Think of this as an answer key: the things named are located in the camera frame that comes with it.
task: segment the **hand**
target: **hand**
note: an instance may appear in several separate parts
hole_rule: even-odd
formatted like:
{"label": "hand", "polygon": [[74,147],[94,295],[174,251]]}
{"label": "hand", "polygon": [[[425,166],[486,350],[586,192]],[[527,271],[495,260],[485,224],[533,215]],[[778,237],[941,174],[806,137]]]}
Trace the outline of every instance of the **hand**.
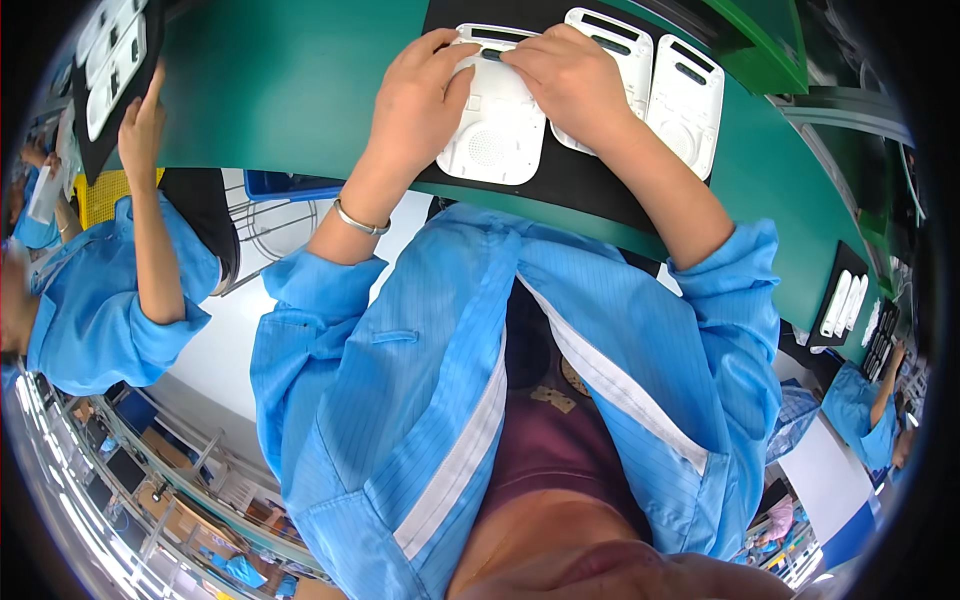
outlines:
{"label": "hand", "polygon": [[376,95],[366,156],[379,169],[413,181],[444,149],[460,125],[470,94],[473,68],[453,79],[453,67],[480,50],[480,44],[440,48],[457,37],[437,29],[407,46],[387,68]]}
{"label": "hand", "polygon": [[20,176],[10,184],[10,226],[16,227],[16,222],[20,219],[20,212],[25,203],[23,198],[23,189],[27,186],[26,176]]}
{"label": "hand", "polygon": [[566,24],[504,52],[553,123],[594,152],[619,144],[640,123],[627,104],[616,60]]}
{"label": "hand", "polygon": [[160,151],[163,124],[167,121],[166,110],[160,102],[165,78],[166,69],[163,63],[158,63],[147,95],[143,100],[136,98],[131,102],[120,124],[117,152],[131,190],[156,188],[156,155]]}
{"label": "hand", "polygon": [[43,166],[50,167],[50,176],[56,177],[60,170],[60,157],[56,152],[52,152],[43,160]]}
{"label": "hand", "polygon": [[43,160],[47,157],[47,152],[43,149],[43,142],[46,138],[45,133],[41,133],[32,142],[24,144],[20,150],[20,159],[28,164],[34,165],[37,169],[43,166]]}
{"label": "hand", "polygon": [[895,369],[900,366],[901,362],[903,362],[904,356],[906,356],[906,344],[903,340],[898,340],[897,345],[894,346],[893,354],[893,365]]}

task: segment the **speaker grille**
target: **speaker grille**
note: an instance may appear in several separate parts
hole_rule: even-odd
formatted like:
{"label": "speaker grille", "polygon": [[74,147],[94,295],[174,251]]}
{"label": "speaker grille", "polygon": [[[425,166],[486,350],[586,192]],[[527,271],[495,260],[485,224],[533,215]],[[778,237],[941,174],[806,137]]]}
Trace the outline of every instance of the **speaker grille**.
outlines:
{"label": "speaker grille", "polygon": [[483,167],[493,167],[503,162],[505,145],[506,140],[499,133],[481,130],[470,138],[467,151],[473,162]]}
{"label": "speaker grille", "polygon": [[690,132],[680,123],[664,123],[659,131],[663,143],[680,157],[686,164],[692,164],[694,158],[694,143]]}

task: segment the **forearm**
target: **forearm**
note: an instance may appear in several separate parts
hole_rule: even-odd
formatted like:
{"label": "forearm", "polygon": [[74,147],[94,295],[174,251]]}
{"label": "forearm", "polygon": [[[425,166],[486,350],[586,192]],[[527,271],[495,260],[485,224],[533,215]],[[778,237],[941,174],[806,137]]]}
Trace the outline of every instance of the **forearm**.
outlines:
{"label": "forearm", "polygon": [[137,291],[143,314],[156,324],[185,318],[180,266],[163,223],[156,188],[132,184],[133,244],[136,249]]}
{"label": "forearm", "polygon": [[733,222],[709,188],[639,119],[594,151],[643,206],[678,271],[732,235]]}
{"label": "forearm", "polygon": [[57,208],[54,214],[57,215],[57,229],[60,231],[60,240],[64,244],[84,232],[77,213],[70,207],[63,194],[57,195]]}
{"label": "forearm", "polygon": [[880,389],[876,393],[876,398],[874,398],[874,405],[870,407],[871,429],[876,427],[876,424],[883,418],[883,411],[887,407],[887,400],[890,398],[890,394],[894,392],[894,385],[897,382],[897,372],[899,370],[900,361],[890,363],[890,369],[887,370],[887,374],[883,376],[883,381],[880,382]]}
{"label": "forearm", "polygon": [[[385,227],[413,180],[391,169],[384,156],[368,150],[360,157],[340,194],[341,207],[354,221]],[[341,265],[355,265],[373,255],[378,235],[369,235],[344,222],[330,208],[307,244],[307,251]]]}

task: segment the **white component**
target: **white component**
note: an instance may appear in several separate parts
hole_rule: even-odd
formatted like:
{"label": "white component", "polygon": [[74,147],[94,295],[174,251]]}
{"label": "white component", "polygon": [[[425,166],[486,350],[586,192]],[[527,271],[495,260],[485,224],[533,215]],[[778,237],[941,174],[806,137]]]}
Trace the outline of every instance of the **white component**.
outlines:
{"label": "white component", "polygon": [[470,23],[457,32],[453,44],[476,42],[483,49],[454,69],[475,65],[476,74],[460,126],[437,156],[437,165],[457,178],[520,185],[540,166],[546,117],[520,76],[498,56],[516,47],[517,36],[536,34]]}
{"label": "white component", "polygon": [[853,309],[850,311],[850,316],[847,318],[847,330],[853,331],[853,326],[856,324],[856,318],[860,315],[860,307],[863,306],[863,299],[867,297],[867,284],[870,280],[866,275],[860,278],[860,293],[856,295],[856,301],[853,303]]}
{"label": "white component", "polygon": [[101,69],[86,99],[86,134],[90,141],[97,139],[107,119],[137,69],[147,55],[147,19],[138,15],[133,25],[117,41],[106,68]]}
{"label": "white component", "polygon": [[844,300],[843,308],[840,310],[840,318],[837,319],[837,324],[833,327],[833,335],[837,337],[843,336],[844,329],[847,328],[847,320],[850,318],[853,305],[856,304],[856,299],[859,296],[860,277],[854,277],[850,282],[850,290],[847,292],[847,299]]}
{"label": "white component", "polygon": [[[650,34],[633,25],[588,9],[570,9],[566,13],[564,23],[591,37],[616,60],[616,65],[620,68],[620,79],[623,80],[627,104],[637,118],[644,119],[647,114],[650,81],[654,70],[654,40]],[[557,141],[567,148],[596,156],[593,150],[564,133],[553,122],[550,123],[550,129]]]}
{"label": "white component", "polygon": [[843,304],[847,301],[847,294],[850,292],[852,277],[850,271],[846,269],[840,273],[837,280],[837,286],[833,290],[833,298],[827,307],[827,313],[824,315],[824,321],[820,323],[820,335],[825,338],[833,337],[833,328],[836,326],[837,319],[840,318],[840,311],[843,310]]}
{"label": "white component", "polygon": [[723,84],[717,63],[675,36],[660,38],[645,120],[701,180],[713,167]]}
{"label": "white component", "polygon": [[80,37],[77,38],[77,54],[74,57],[77,66],[84,65],[86,56],[90,54],[90,48],[100,37],[100,33],[113,21],[114,4],[116,0],[101,0],[96,11],[86,22],[84,30],[80,32]]}
{"label": "white component", "polygon": [[[140,11],[147,4],[146,0],[111,0],[106,8],[108,13],[107,24],[97,33],[89,53],[86,56],[86,88],[92,89],[93,82],[100,76],[100,71],[107,65],[111,53],[118,47],[127,30],[140,15]],[[96,22],[101,20],[102,12],[94,15]]]}
{"label": "white component", "polygon": [[43,225],[50,225],[54,218],[54,210],[57,208],[57,195],[62,188],[63,169],[59,169],[55,176],[51,176],[49,165],[40,168],[34,194],[30,197],[30,204],[27,206],[27,217]]}

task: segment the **wrist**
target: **wrist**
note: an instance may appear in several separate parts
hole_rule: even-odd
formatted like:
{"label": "wrist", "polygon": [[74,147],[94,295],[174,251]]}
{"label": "wrist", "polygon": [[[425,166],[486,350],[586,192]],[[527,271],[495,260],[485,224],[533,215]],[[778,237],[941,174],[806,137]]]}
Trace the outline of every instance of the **wrist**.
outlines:
{"label": "wrist", "polygon": [[364,153],[340,193],[341,207],[354,221],[385,227],[415,176],[376,155]]}
{"label": "wrist", "polygon": [[621,156],[643,143],[648,134],[653,134],[647,124],[632,112],[617,119],[605,120],[605,127],[598,135],[598,142],[590,148],[603,161]]}
{"label": "wrist", "polygon": [[156,175],[153,175],[149,178],[143,176],[135,179],[129,179],[128,184],[130,185],[131,195],[134,198],[156,193]]}

